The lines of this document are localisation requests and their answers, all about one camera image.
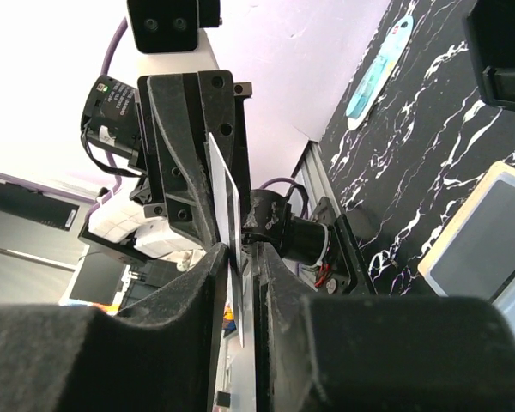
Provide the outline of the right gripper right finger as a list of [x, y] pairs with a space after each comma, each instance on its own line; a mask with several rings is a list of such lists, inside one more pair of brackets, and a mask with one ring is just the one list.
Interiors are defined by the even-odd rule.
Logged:
[[515, 336], [470, 297], [313, 292], [255, 247], [259, 411], [515, 411]]

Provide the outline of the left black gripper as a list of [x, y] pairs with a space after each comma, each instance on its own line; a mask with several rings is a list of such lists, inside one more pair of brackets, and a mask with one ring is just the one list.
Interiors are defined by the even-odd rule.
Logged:
[[250, 211], [251, 177], [245, 128], [250, 82], [228, 70], [142, 76], [131, 87], [110, 76], [92, 86], [82, 111], [85, 147], [128, 160], [130, 169], [100, 169], [136, 178], [130, 200], [175, 233], [205, 249], [219, 241], [209, 171], [212, 134], [239, 193], [241, 218]]

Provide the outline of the beige leather card holder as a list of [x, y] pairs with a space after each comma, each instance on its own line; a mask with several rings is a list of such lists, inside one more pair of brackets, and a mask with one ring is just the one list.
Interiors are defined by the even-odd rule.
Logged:
[[494, 301], [515, 277], [515, 167], [495, 162], [418, 264], [441, 296]]

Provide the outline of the white black stripe card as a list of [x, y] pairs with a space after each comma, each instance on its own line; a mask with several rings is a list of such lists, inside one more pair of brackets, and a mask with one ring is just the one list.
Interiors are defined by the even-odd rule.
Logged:
[[240, 346], [245, 346], [243, 281], [241, 266], [241, 216], [239, 191], [219, 145], [210, 132], [209, 160], [215, 219], [221, 242], [228, 248], [227, 300], [233, 311]]

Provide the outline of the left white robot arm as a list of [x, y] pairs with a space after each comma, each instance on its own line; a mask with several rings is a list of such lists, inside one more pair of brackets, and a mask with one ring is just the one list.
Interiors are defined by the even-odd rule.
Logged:
[[82, 111], [86, 151], [118, 155], [117, 184], [89, 212], [80, 238], [126, 264], [208, 250], [251, 207], [244, 104], [249, 82], [227, 70], [102, 75]]

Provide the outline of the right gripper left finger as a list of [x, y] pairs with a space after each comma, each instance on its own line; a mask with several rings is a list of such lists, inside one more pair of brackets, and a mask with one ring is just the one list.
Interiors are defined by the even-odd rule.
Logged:
[[0, 306], [0, 411], [209, 411], [227, 248], [109, 315], [94, 306]]

